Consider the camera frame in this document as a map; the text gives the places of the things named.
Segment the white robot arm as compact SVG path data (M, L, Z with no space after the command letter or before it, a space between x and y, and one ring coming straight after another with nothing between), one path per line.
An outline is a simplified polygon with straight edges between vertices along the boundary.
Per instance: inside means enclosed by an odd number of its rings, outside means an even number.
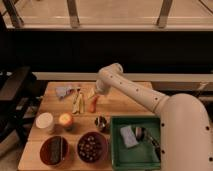
M161 171L213 171L210 119L198 98L186 93L168 96L132 82L119 63L98 71L93 92L106 95L111 87L160 117Z

